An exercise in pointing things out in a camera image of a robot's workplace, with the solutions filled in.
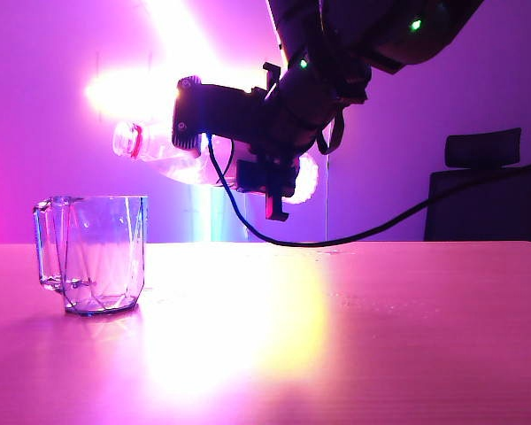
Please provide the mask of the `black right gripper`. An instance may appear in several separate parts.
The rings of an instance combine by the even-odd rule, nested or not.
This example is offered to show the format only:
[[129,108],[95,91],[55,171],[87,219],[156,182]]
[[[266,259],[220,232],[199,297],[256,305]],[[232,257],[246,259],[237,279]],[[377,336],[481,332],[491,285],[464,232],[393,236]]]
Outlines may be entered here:
[[[308,151],[337,114],[335,92],[313,66],[292,66],[282,77],[276,64],[265,62],[263,69],[265,96],[214,86],[202,130],[247,143],[255,153],[293,158]],[[236,189],[264,195],[267,220],[286,220],[282,199],[295,194],[295,168],[238,159]]]

